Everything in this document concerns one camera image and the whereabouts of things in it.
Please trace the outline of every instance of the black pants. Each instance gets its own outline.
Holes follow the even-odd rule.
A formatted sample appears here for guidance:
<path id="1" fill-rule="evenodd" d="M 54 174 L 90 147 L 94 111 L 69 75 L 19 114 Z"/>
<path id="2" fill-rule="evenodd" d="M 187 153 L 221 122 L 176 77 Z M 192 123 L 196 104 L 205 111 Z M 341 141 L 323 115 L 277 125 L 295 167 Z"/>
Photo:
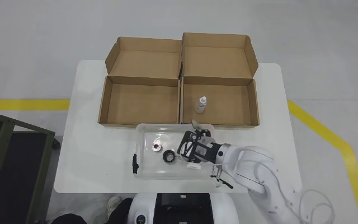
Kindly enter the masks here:
<path id="1" fill-rule="evenodd" d="M 129 213 L 130 205 L 132 204 L 131 198 L 124 199 L 118 207 L 111 213 L 107 224 L 125 224 L 127 215 Z M 51 224 L 87 224 L 81 216 L 76 214 L 64 214 L 57 217 Z"/>

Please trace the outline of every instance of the metal ring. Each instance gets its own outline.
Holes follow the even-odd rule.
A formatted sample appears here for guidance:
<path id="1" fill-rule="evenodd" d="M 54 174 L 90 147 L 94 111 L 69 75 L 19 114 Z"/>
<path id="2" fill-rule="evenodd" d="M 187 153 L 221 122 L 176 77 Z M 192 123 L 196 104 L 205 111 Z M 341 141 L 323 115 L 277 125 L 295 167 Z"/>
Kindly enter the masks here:
<path id="1" fill-rule="evenodd" d="M 166 150 L 163 153 L 163 159 L 167 164 L 171 164 L 175 161 L 175 153 L 171 150 Z"/>
<path id="2" fill-rule="evenodd" d="M 152 145 L 152 150 L 156 153 L 160 153 L 162 152 L 163 146 L 161 146 L 160 144 L 157 143 L 153 143 Z"/>

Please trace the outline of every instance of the open cardboard box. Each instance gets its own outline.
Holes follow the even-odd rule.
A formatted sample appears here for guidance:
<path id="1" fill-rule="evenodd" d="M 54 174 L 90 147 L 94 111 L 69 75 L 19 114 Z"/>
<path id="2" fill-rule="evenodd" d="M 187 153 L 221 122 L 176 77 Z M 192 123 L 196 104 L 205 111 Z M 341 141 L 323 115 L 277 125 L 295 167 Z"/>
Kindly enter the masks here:
<path id="1" fill-rule="evenodd" d="M 179 123 L 180 40 L 120 37 L 106 67 L 100 124 Z"/>
<path id="2" fill-rule="evenodd" d="M 231 34 L 183 34 L 181 122 L 219 126 L 260 124 L 256 85 L 258 68 L 250 38 Z M 203 113 L 196 102 L 206 96 Z"/>

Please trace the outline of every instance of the yellow tape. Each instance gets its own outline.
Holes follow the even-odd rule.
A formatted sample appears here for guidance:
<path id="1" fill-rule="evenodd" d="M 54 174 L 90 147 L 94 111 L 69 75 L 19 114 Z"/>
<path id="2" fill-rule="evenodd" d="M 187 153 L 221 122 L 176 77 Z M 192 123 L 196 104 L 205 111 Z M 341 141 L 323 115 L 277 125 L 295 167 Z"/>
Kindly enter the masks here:
<path id="1" fill-rule="evenodd" d="M 301 109 L 291 100 L 288 100 L 288 107 L 290 113 L 293 114 L 293 116 L 298 118 L 301 122 L 307 125 L 327 142 L 335 146 L 342 153 L 343 161 L 346 165 L 346 170 L 348 173 L 348 178 L 351 182 L 356 203 L 358 204 L 358 164 L 353 148 L 342 138 L 334 134 L 331 130 L 329 130 L 322 123 L 309 115 L 306 111 Z"/>
<path id="2" fill-rule="evenodd" d="M 0 110 L 68 110 L 69 99 L 0 99 Z"/>

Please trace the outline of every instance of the small plastic bottle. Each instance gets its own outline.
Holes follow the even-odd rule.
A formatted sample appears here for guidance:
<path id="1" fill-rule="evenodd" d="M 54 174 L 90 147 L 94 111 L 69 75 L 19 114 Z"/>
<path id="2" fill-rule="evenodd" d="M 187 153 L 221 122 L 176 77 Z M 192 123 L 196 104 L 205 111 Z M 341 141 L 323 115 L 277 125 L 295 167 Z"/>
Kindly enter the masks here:
<path id="1" fill-rule="evenodd" d="M 201 114 L 206 107 L 206 96 L 203 96 L 202 98 L 197 100 L 195 111 L 198 114 Z"/>

